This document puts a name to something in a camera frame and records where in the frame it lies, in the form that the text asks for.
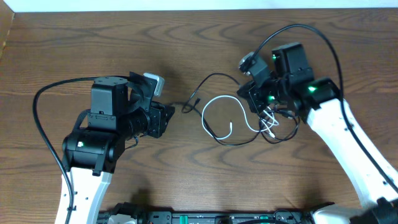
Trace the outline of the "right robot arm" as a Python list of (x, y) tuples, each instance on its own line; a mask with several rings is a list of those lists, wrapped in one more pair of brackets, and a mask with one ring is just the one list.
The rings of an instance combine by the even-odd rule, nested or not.
[(252, 81), (237, 94), (253, 113), (285, 105), (316, 132), (349, 177), (360, 209), (322, 205), (303, 216), (303, 223), (397, 223), (397, 171), (382, 156), (341, 99), (329, 78), (315, 79), (302, 44), (272, 50), (275, 69), (254, 52), (239, 63)]

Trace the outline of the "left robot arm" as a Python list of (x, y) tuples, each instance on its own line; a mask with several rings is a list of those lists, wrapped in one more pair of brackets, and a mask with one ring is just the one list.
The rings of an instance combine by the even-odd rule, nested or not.
[(73, 192), (68, 193), (67, 183), (62, 183), (56, 223), (97, 221), (126, 141), (140, 135), (161, 137), (175, 112), (173, 106), (153, 100), (163, 85), (164, 79), (151, 73), (94, 79), (91, 108), (81, 112), (63, 140), (62, 164)]

